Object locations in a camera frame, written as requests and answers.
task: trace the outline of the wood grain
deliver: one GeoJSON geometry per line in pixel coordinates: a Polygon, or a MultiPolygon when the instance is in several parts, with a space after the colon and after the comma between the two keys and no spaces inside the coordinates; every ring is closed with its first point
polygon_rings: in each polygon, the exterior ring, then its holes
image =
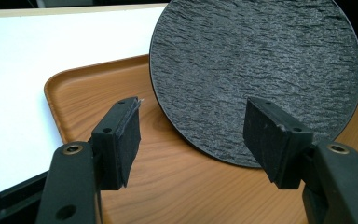
{"type": "Polygon", "coordinates": [[[65,143],[88,140],[116,101],[144,99],[128,187],[102,192],[105,223],[307,223],[303,186],[278,190],[262,170],[212,159],[179,136],[156,101],[147,55],[64,71],[45,93],[65,143]]]}

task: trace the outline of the round plate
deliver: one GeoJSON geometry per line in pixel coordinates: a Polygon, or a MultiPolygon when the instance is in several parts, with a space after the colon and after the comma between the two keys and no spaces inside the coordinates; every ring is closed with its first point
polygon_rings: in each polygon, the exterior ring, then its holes
{"type": "Polygon", "coordinates": [[[246,99],[274,102],[334,139],[358,103],[358,42],[333,1],[173,0],[150,47],[158,102],[195,148],[259,167],[243,143],[246,99]]]}

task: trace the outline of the white surface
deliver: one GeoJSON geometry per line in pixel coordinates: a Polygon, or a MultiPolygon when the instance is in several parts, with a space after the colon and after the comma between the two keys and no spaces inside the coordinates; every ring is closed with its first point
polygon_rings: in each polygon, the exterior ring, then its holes
{"type": "Polygon", "coordinates": [[[0,190],[45,172],[62,144],[46,81],[69,68],[148,53],[162,10],[0,18],[0,190]]]}

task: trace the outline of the tray surface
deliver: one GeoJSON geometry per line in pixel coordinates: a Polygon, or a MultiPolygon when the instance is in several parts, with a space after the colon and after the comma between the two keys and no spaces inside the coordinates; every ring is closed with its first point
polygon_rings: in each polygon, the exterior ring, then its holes
{"type": "Polygon", "coordinates": [[[241,140],[246,99],[277,104],[335,139],[358,104],[358,42],[331,0],[173,0],[150,47],[153,88],[175,129],[221,161],[257,167],[241,140]]]}
{"type": "Polygon", "coordinates": [[[116,101],[144,99],[128,187],[102,192],[105,223],[307,223],[301,189],[277,190],[262,170],[212,159],[180,137],[158,106],[147,55],[61,72],[45,94],[65,143],[87,141],[116,101]]]}

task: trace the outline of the screw hole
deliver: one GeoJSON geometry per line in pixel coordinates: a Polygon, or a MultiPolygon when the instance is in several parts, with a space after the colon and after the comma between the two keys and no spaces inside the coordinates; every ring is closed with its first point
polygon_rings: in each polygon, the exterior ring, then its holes
{"type": "Polygon", "coordinates": [[[64,148],[62,152],[63,154],[70,156],[80,152],[82,149],[83,147],[81,145],[71,145],[64,148]]]}
{"type": "Polygon", "coordinates": [[[348,154],[350,153],[350,151],[345,148],[345,147],[341,147],[338,145],[329,145],[327,146],[328,149],[330,149],[333,152],[339,153],[339,154],[348,154]]]}
{"type": "Polygon", "coordinates": [[[72,217],[76,212],[76,207],[74,205],[66,205],[65,207],[58,210],[56,213],[56,218],[58,220],[64,221],[70,217],[72,217]]]}
{"type": "Polygon", "coordinates": [[[110,132],[112,132],[112,129],[110,129],[110,128],[105,128],[105,129],[103,129],[103,132],[104,132],[104,133],[110,133],[110,132]]]}
{"type": "Polygon", "coordinates": [[[79,147],[78,146],[72,146],[72,147],[68,147],[66,149],[68,152],[76,152],[79,150],[79,147]]]}

